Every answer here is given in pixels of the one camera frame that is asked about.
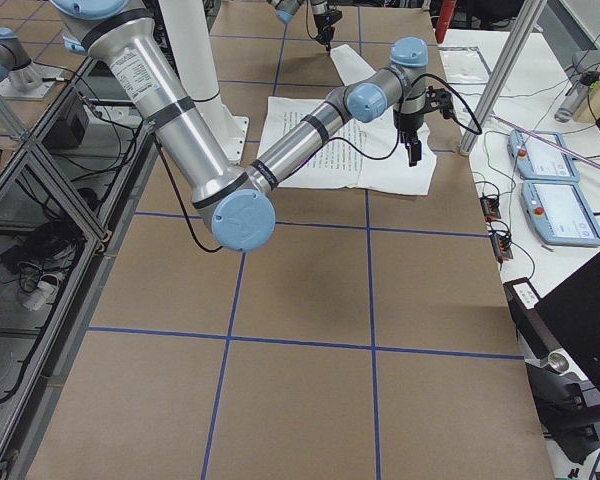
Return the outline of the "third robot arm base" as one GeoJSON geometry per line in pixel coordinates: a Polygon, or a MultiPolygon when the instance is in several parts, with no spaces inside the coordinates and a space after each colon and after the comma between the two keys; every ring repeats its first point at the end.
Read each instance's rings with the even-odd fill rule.
{"type": "Polygon", "coordinates": [[[6,99],[41,100],[60,80],[61,67],[35,63],[18,36],[0,27],[0,94],[6,99]]]}

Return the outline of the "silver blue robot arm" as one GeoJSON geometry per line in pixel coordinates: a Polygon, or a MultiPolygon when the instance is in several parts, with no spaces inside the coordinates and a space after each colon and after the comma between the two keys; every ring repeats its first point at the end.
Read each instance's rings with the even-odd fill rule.
{"type": "Polygon", "coordinates": [[[390,61],[372,76],[338,87],[247,167],[230,161],[154,39],[142,1],[56,1],[72,45],[107,65],[145,124],[192,188],[192,204],[220,246],[259,248],[276,214],[268,194],[335,139],[350,120],[371,122],[394,111],[396,141],[415,166],[425,114],[428,46],[417,37],[396,41],[390,61]]]}
{"type": "MultiPolygon", "coordinates": [[[[305,4],[303,0],[267,0],[274,9],[276,18],[285,25],[289,24],[295,14],[305,4]]],[[[308,36],[325,47],[327,52],[332,49],[331,42],[335,34],[335,24],[342,19],[342,12],[329,5],[327,0],[308,1],[307,12],[311,12],[315,23],[316,33],[308,36]]]]}

